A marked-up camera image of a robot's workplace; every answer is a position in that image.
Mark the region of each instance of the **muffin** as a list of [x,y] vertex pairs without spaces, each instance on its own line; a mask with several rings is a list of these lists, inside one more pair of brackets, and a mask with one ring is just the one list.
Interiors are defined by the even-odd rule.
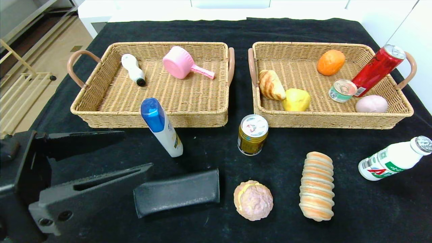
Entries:
[[241,216],[250,221],[260,220],[273,209],[273,196],[266,186],[249,180],[234,190],[234,205]]

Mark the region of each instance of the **red can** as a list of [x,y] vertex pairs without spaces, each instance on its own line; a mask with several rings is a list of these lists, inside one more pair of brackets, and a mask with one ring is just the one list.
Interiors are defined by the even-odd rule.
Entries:
[[379,49],[352,80],[357,86],[357,93],[354,96],[362,97],[406,57],[405,52],[395,45],[385,45]]

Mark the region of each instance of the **silver bottle cap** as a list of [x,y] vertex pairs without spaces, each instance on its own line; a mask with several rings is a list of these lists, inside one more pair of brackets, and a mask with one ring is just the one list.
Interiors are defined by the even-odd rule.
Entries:
[[416,137],[416,145],[421,151],[430,153],[432,152],[432,140],[425,136]]
[[392,57],[399,58],[399,59],[405,59],[407,55],[405,55],[405,52],[402,50],[402,48],[395,46],[395,45],[385,45],[384,46],[385,51]]

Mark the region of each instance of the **small tin can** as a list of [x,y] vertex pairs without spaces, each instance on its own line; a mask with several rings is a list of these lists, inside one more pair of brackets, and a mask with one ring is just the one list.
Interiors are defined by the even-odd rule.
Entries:
[[333,86],[328,91],[328,95],[334,101],[347,102],[357,92],[357,86],[347,79],[336,79]]
[[238,127],[237,146],[240,152],[253,156],[261,152],[267,138],[269,125],[260,115],[245,116]]

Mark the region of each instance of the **toy bread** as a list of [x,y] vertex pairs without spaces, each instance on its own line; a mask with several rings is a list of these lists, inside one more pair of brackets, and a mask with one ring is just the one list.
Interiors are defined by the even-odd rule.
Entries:
[[300,209],[315,221],[330,220],[334,206],[333,161],[319,152],[306,155],[300,186]]
[[266,186],[249,180],[235,188],[234,205],[241,216],[250,221],[260,220],[273,209],[273,197]]
[[276,72],[262,70],[259,75],[260,91],[267,99],[284,100],[285,90]]

